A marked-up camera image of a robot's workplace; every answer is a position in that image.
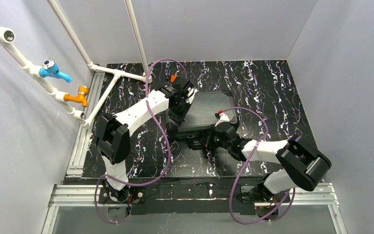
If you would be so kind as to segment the black poker set case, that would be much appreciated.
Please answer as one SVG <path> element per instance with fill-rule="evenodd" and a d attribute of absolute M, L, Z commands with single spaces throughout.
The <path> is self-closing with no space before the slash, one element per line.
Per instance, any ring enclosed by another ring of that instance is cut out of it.
<path fill-rule="evenodd" d="M 218 121 L 215 114 L 234 107 L 235 104 L 233 94 L 229 90 L 197 92 L 183 123 L 177 124 L 170 118 L 169 110 L 166 111 L 168 139 L 185 140 L 189 148 L 194 150 L 205 148 L 202 137 Z"/>

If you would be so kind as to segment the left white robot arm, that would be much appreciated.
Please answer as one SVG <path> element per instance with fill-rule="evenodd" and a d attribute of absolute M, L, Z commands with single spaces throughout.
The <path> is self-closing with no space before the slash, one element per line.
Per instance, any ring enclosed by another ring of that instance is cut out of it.
<path fill-rule="evenodd" d="M 131 184 L 125 160 L 131 152 L 132 134 L 161 112 L 168 112 L 173 122 L 182 124 L 197 91 L 190 80 L 174 76 L 130 108 L 106 113 L 98 120 L 94 141 L 105 164 L 102 184 L 109 198 L 118 203 L 129 199 Z"/>

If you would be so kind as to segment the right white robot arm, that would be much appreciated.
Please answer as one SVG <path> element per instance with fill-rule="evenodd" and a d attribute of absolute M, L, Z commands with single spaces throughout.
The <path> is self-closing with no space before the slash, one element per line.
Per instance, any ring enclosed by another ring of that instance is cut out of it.
<path fill-rule="evenodd" d="M 208 149 L 223 148 L 238 161 L 267 161 L 282 166 L 247 192 L 254 200 L 267 201 L 296 187 L 311 192 L 332 167 L 323 153 L 299 135 L 287 140 L 257 142 L 239 136 L 229 122 L 222 122 L 211 127 L 199 142 Z"/>

